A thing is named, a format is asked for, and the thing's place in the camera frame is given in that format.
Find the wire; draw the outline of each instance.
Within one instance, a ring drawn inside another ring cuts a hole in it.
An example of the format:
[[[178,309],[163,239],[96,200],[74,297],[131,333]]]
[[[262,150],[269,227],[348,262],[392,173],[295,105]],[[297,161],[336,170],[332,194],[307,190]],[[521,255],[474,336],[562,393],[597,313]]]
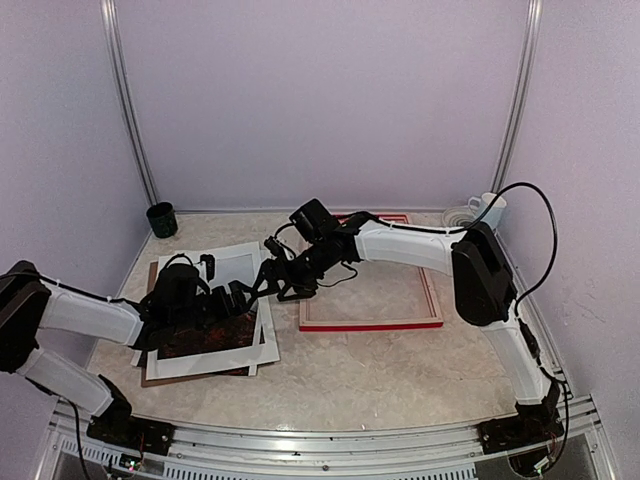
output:
[[[549,468],[547,468],[544,472],[542,472],[544,474],[549,473],[549,471],[558,464],[558,462],[560,461],[560,457],[562,457],[562,454],[564,453],[564,449],[567,446],[567,440],[569,439],[569,392],[567,391],[567,385],[566,385],[567,382],[561,382],[558,379],[556,379],[555,381],[558,382],[562,387],[562,393],[564,395],[564,416],[565,416],[564,436],[562,437],[562,445],[560,445],[560,451],[558,452],[558,455],[555,456],[555,458],[553,459],[553,463],[549,465]]]
[[[331,285],[324,285],[324,284],[322,284],[322,283],[318,282],[318,286],[320,286],[320,287],[324,287],[324,288],[332,288],[332,287],[335,287],[336,285],[339,285],[339,284],[340,284],[340,283],[342,283],[342,282],[347,282],[347,281],[349,281],[349,280],[353,280],[354,278],[356,278],[356,277],[358,276],[358,270],[356,270],[356,269],[355,269],[355,268],[353,268],[352,266],[347,265],[347,264],[346,264],[346,263],[344,263],[344,262],[340,262],[340,265],[342,265],[342,266],[343,266],[344,268],[346,268],[347,270],[352,271],[352,272],[353,272],[353,275],[351,275],[350,277],[347,277],[347,278],[340,279],[340,280],[338,280],[337,282],[332,283]]]
[[[187,255],[185,255],[184,253],[176,253],[167,261],[167,263],[164,264],[164,267],[162,267],[162,269],[164,270],[165,268],[167,268],[169,265],[171,265],[171,263],[173,263],[174,260],[177,260],[178,258],[186,258],[187,260],[189,260],[189,263],[193,267],[193,260],[191,260]]]
[[[286,230],[287,228],[290,228],[290,227],[293,227],[293,223],[291,222],[285,223],[284,225],[280,225],[276,230],[276,233],[273,234],[273,236],[275,238],[278,238],[278,235],[280,235],[280,233],[282,233],[283,230]]]
[[[540,196],[540,198],[542,198],[542,201],[544,202],[545,206],[547,207],[547,211],[549,213],[549,219],[551,220],[551,228],[553,230],[553,247],[552,247],[552,250],[551,250],[551,258],[549,259],[549,263],[547,264],[547,268],[545,269],[544,273],[542,274],[542,277],[540,277],[540,280],[538,280],[538,282],[536,282],[536,284],[533,287],[531,287],[529,290],[525,291],[522,295],[520,295],[517,298],[513,309],[514,309],[514,313],[516,314],[516,316],[518,316],[519,315],[518,307],[520,306],[520,303],[528,295],[532,294],[538,288],[540,288],[540,286],[547,280],[547,278],[549,277],[549,274],[551,273],[551,270],[553,269],[553,265],[555,264],[556,256],[558,254],[558,226],[557,226],[557,223],[556,223],[556,216],[555,216],[555,213],[553,212],[553,207],[551,206],[551,202],[549,201],[547,196],[544,194],[544,192],[540,189],[540,187],[538,187],[537,185],[534,185],[533,183],[529,183],[529,182],[516,182],[516,183],[512,183],[511,185],[507,185],[502,190],[500,190],[498,193],[496,193],[496,196],[493,198],[493,200],[491,200],[491,202],[487,205],[487,208],[484,209],[484,211],[478,216],[478,218],[476,218],[473,222],[471,222],[469,225],[467,225],[465,227],[454,228],[452,230],[435,230],[435,229],[432,229],[432,228],[418,227],[418,226],[414,226],[414,225],[399,225],[399,224],[395,224],[395,223],[386,222],[386,221],[382,220],[381,218],[377,217],[376,215],[373,215],[372,213],[369,213],[369,212],[356,212],[356,213],[361,213],[361,214],[367,215],[370,220],[372,220],[372,221],[374,221],[376,223],[379,223],[381,225],[385,225],[385,226],[390,227],[390,228],[396,228],[398,230],[409,230],[409,231],[414,231],[414,232],[425,232],[425,233],[433,233],[433,234],[439,234],[439,235],[455,235],[455,234],[458,234],[458,233],[463,233],[463,232],[466,232],[468,230],[471,230],[476,225],[478,225],[482,221],[482,219],[485,217],[485,215],[487,215],[489,213],[489,210],[491,210],[493,208],[493,206],[495,205],[495,203],[498,201],[498,199],[500,197],[502,197],[508,191],[513,190],[514,188],[518,188],[518,187],[529,188],[529,189],[535,191]],[[349,214],[346,217],[353,216],[356,213]]]
[[[84,461],[84,454],[82,453],[82,440],[80,439],[80,412],[75,403],[69,402],[71,408],[73,408],[73,414],[76,417],[76,441],[78,442],[78,458],[80,458],[80,466],[82,467],[82,473],[84,473],[85,480],[92,480],[87,470],[87,464]]]

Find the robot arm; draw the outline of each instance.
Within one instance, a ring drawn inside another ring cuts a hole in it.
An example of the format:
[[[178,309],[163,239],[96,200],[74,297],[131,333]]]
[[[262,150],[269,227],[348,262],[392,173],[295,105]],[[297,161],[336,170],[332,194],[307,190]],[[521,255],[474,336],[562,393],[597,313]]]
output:
[[[290,220],[310,247],[292,255],[277,237],[270,237],[265,246],[273,258],[263,262],[255,283],[231,282],[229,291],[222,286],[209,290],[197,268],[174,264],[159,273],[153,292],[140,304],[105,302],[55,282],[45,286],[32,264],[19,262],[0,280],[0,371],[19,373],[87,410],[94,416],[89,436],[136,448],[142,432],[145,439],[154,439],[145,445],[147,451],[166,454],[171,425],[131,417],[131,406],[111,382],[41,349],[35,341],[37,329],[79,332],[155,350],[179,329],[239,315],[260,297],[310,298],[318,280],[339,263],[384,260],[453,275],[458,313],[484,332],[504,365],[518,415],[479,425],[486,453],[545,441],[550,433],[562,435],[556,409],[559,387],[541,373],[535,337],[514,315],[512,274],[486,224],[452,234],[386,224],[366,212],[340,221],[318,200],[305,204]],[[199,288],[203,293],[197,294]]]

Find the white wall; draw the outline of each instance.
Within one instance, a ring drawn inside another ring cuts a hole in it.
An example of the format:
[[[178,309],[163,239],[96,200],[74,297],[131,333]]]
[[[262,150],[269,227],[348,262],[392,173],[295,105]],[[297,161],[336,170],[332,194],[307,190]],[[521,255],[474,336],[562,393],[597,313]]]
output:
[[[449,207],[485,191],[527,0],[117,2],[180,209]]]
[[[535,297],[578,394],[593,393],[623,478],[640,472],[640,5],[545,1],[509,182],[548,193],[558,262]],[[532,194],[509,196],[509,250],[532,284],[551,234]]]
[[[148,226],[97,1],[0,1],[0,272],[116,293]],[[86,361],[93,342],[39,341]],[[0,478],[26,479],[54,399],[0,373]]]

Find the white mug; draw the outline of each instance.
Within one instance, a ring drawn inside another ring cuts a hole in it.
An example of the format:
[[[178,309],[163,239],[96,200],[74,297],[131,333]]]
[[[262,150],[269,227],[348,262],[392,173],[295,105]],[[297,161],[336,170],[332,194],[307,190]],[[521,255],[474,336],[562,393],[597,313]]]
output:
[[[483,193],[480,197],[471,197],[467,202],[467,206],[469,210],[473,212],[473,216],[478,218],[482,212],[487,209],[487,206],[496,198],[495,193],[486,192]],[[491,230],[494,232],[498,228],[500,224],[500,219],[502,218],[502,214],[504,213],[504,209],[507,208],[507,201],[500,197],[493,204],[491,210],[487,212],[487,214],[482,218],[482,221],[491,227]]]

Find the marble floor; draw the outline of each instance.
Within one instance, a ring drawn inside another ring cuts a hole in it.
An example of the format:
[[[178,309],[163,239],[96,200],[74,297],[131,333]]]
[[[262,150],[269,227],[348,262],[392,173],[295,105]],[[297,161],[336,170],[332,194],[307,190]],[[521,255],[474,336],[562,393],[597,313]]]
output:
[[[151,238],[123,295],[140,300],[149,263],[174,250],[262,242],[286,214],[181,215],[173,238]],[[438,225],[439,215],[412,214]],[[133,351],[98,342],[89,370],[113,381],[138,415],[206,425],[298,431],[378,430],[514,412],[509,380],[483,334],[455,312],[450,277],[432,272],[440,329],[300,333],[297,304],[271,300],[281,361],[256,377],[214,376],[142,388]]]

